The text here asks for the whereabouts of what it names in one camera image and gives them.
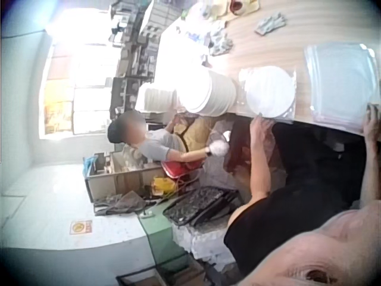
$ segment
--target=gray shirt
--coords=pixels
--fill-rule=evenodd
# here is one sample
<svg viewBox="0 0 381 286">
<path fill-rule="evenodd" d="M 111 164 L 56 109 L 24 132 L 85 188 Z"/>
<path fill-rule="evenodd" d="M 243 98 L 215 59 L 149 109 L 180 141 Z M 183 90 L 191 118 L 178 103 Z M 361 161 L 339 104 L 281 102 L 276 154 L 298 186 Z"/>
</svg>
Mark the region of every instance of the gray shirt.
<svg viewBox="0 0 381 286">
<path fill-rule="evenodd" d="M 170 149 L 185 152 L 181 139 L 165 129 L 148 131 L 146 140 L 140 144 L 138 149 L 145 157 L 154 161 L 167 161 Z"/>
</svg>

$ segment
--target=green panel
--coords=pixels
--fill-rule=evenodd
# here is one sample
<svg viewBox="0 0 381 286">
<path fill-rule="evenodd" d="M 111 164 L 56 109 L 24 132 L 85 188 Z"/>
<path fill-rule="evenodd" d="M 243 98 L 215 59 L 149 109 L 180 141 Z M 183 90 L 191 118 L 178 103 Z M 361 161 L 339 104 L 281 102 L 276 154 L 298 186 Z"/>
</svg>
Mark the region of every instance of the green panel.
<svg viewBox="0 0 381 286">
<path fill-rule="evenodd" d="M 146 219 L 141 219 L 140 223 L 147 233 L 149 245 L 151 246 L 152 255 L 156 264 L 165 262 L 176 256 L 185 253 L 184 248 L 178 246 L 173 241 L 171 223 L 163 216 L 163 210 L 168 207 L 171 201 L 163 203 L 159 206 L 148 210 L 154 216 Z M 178 271 L 184 268 L 188 263 L 186 256 L 181 259 L 176 259 L 172 263 L 167 263 L 163 267 L 169 271 Z"/>
</svg>

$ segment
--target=wooden table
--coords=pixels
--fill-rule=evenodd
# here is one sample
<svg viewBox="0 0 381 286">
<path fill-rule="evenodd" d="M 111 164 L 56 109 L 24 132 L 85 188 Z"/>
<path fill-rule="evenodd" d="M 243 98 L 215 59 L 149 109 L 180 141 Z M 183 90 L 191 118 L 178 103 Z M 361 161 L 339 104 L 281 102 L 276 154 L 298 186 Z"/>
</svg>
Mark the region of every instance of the wooden table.
<svg viewBox="0 0 381 286">
<path fill-rule="evenodd" d="M 225 55 L 209 57 L 212 69 L 238 81 L 241 69 L 279 66 L 296 71 L 295 120 L 316 124 L 310 110 L 311 85 L 304 48 L 325 42 L 358 42 L 376 53 L 380 69 L 381 23 L 379 11 L 368 1 L 356 0 L 260 0 L 261 8 L 227 24 L 227 36 L 233 49 Z M 281 12 L 287 25 L 265 37 L 254 32 L 262 18 Z M 162 35 L 155 81 L 176 80 L 176 72 L 186 64 L 192 48 L 178 45 L 176 22 Z M 230 112 L 252 116 L 248 108 L 234 106 Z"/>
</svg>

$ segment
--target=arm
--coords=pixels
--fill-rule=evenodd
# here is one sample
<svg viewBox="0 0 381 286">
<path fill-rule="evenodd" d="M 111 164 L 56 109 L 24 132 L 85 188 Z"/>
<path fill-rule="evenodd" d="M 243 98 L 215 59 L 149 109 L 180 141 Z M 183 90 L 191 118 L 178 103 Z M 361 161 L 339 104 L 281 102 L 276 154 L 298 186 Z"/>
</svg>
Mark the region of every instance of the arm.
<svg viewBox="0 0 381 286">
<path fill-rule="evenodd" d="M 222 157 L 226 155 L 228 150 L 229 145 L 226 142 L 216 140 L 212 142 L 209 147 L 186 153 L 170 149 L 167 153 L 167 161 L 193 162 L 208 157 L 208 153 Z"/>
<path fill-rule="evenodd" d="M 251 177 L 250 177 L 250 203 L 265 198 L 270 192 L 271 176 L 268 168 L 266 155 L 263 148 L 263 140 L 256 140 L 251 147 Z"/>
<path fill-rule="evenodd" d="M 173 128 L 176 124 L 179 124 L 181 123 L 183 120 L 183 116 L 179 113 L 177 113 L 171 121 L 169 121 L 168 125 L 164 128 L 166 131 L 168 131 L 169 133 L 172 133 L 173 132 Z"/>
<path fill-rule="evenodd" d="M 380 135 L 380 120 L 378 108 L 369 105 L 364 122 L 364 139 L 367 150 L 367 160 L 361 187 L 360 207 L 374 200 L 381 199 L 379 189 L 379 162 L 377 158 L 377 140 Z"/>
<path fill-rule="evenodd" d="M 175 161 L 175 162 L 193 162 L 200 159 L 204 159 L 207 156 L 207 153 L 209 152 L 209 148 L 203 148 L 196 151 L 191 152 L 180 152 L 174 149 L 170 149 L 167 154 L 167 161 Z"/>
<path fill-rule="evenodd" d="M 234 220 L 249 206 L 257 201 L 266 198 L 271 188 L 270 169 L 268 168 L 263 141 L 265 131 L 271 126 L 271 122 L 263 122 L 261 115 L 257 116 L 250 124 L 250 144 L 251 144 L 251 174 L 250 191 L 251 200 L 249 203 L 238 208 L 230 217 L 227 223 L 230 226 Z"/>
</svg>

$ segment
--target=wooden counter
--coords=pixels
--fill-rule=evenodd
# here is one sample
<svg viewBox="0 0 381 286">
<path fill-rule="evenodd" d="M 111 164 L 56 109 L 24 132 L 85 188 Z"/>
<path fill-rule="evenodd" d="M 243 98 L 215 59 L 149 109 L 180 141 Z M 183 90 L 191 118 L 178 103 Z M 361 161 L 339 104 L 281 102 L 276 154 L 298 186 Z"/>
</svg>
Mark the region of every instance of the wooden counter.
<svg viewBox="0 0 381 286">
<path fill-rule="evenodd" d="M 358 42 L 376 53 L 380 69 L 381 23 L 377 8 L 368 1 L 356 0 L 260 0 L 261 8 L 227 24 L 227 36 L 233 49 L 225 55 L 208 57 L 213 70 L 238 81 L 241 69 L 279 66 L 292 74 L 296 71 L 295 120 L 313 123 L 310 110 L 311 86 L 304 58 L 304 48 L 325 42 Z M 265 17 L 281 12 L 287 25 L 262 37 L 254 32 Z M 175 80 L 176 71 L 184 65 L 192 48 L 178 45 L 176 22 L 162 35 L 155 81 Z M 245 108 L 230 112 L 245 114 Z"/>
</svg>

